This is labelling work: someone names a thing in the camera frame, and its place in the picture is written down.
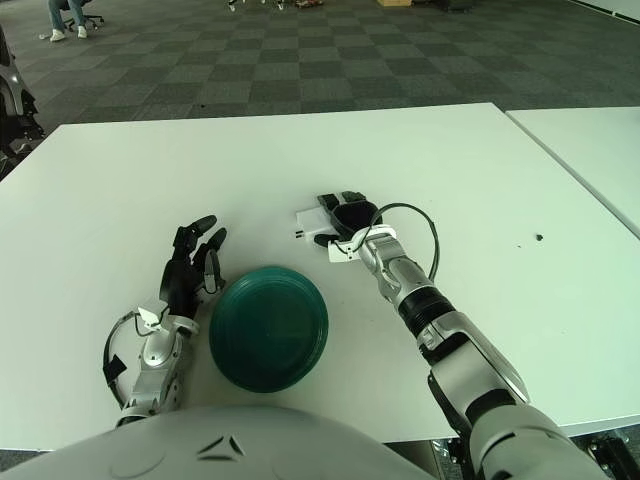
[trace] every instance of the white table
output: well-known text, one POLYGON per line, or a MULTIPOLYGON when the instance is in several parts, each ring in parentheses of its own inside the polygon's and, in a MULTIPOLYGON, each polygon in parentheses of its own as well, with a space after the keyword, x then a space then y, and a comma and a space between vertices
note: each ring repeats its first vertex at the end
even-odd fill
POLYGON ((640 239, 640 107, 507 113, 640 239))
POLYGON ((585 3, 609 10, 613 14, 640 20, 640 4, 637 0, 582 0, 585 3))
MULTIPOLYGON (((60 127, 0 184, 0 447, 59 448, 113 426, 106 335, 157 295, 176 227, 209 213, 229 229, 224 277, 273 264, 303 273, 325 298, 329 338, 297 385, 251 394, 217 372, 204 321, 187 405, 292 406, 380 441, 450 435, 373 277, 294 238, 297 210, 346 189, 433 216, 438 286, 519 369, 536 406, 572 433, 640 421, 640 242, 480 104, 60 127)), ((385 219, 426 268, 424 221, 385 219)), ((131 325, 115 342, 125 387, 138 346, 131 325)))

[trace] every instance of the checkered carpet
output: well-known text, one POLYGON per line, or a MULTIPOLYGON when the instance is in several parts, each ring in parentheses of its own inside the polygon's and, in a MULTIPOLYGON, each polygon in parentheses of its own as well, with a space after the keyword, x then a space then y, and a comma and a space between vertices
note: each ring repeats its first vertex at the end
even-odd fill
POLYGON ((502 109, 640 104, 640 27, 566 0, 480 0, 470 14, 325 0, 93 0, 90 38, 50 33, 42 0, 0 3, 51 132, 61 123, 490 101, 502 109))

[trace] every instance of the jeans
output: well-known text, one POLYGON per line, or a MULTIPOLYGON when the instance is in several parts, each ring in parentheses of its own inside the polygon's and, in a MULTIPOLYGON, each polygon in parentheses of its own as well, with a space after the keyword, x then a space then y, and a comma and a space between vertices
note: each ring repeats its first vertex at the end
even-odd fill
MULTIPOLYGON (((68 0, 69 8, 71 9, 71 15, 76 21, 76 25, 84 26, 84 13, 82 13, 82 7, 80 6, 81 0, 68 0)), ((51 16, 51 24, 56 30, 64 32, 64 22, 62 21, 62 15, 60 14, 60 7, 65 4, 65 0, 49 0, 49 15, 51 16)))

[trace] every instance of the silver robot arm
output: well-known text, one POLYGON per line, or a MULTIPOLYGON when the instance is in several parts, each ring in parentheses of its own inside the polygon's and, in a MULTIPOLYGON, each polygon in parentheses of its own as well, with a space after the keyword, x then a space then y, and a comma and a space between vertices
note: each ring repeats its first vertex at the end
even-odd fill
POLYGON ((217 252, 227 230, 219 229, 196 251, 198 239, 216 222, 216 217, 209 215, 178 228, 173 255, 162 275, 160 299, 150 300, 138 308, 148 330, 147 338, 138 357, 140 374, 122 406, 118 426, 180 406, 183 376, 191 360, 190 339, 200 331, 193 320, 200 303, 197 292, 203 288, 208 293, 216 293, 225 284, 220 277, 217 252))
POLYGON ((462 441, 468 477, 605 479, 547 416, 529 405, 522 378, 407 257, 387 225, 329 245, 333 262, 360 258, 415 336, 431 366, 428 384, 462 441))

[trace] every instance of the green plate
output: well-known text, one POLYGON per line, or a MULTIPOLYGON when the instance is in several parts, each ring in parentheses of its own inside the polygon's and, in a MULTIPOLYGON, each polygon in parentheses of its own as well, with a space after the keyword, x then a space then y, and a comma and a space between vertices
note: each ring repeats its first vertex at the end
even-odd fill
POLYGON ((267 267, 234 283, 209 328, 220 371, 252 392, 290 387, 316 364, 327 341, 327 307, 309 279, 267 267))

